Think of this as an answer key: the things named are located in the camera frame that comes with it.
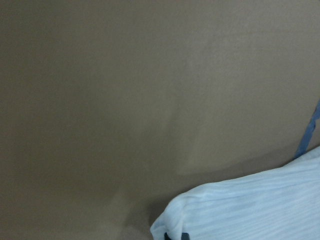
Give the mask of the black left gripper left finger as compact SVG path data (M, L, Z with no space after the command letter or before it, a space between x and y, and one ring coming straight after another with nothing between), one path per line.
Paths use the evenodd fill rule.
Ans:
M172 240L166 232L164 233L164 240Z

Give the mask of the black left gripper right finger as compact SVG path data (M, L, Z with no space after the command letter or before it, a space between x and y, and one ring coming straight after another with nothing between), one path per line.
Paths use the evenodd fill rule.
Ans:
M187 232L181 234L181 240L190 240L190 236Z

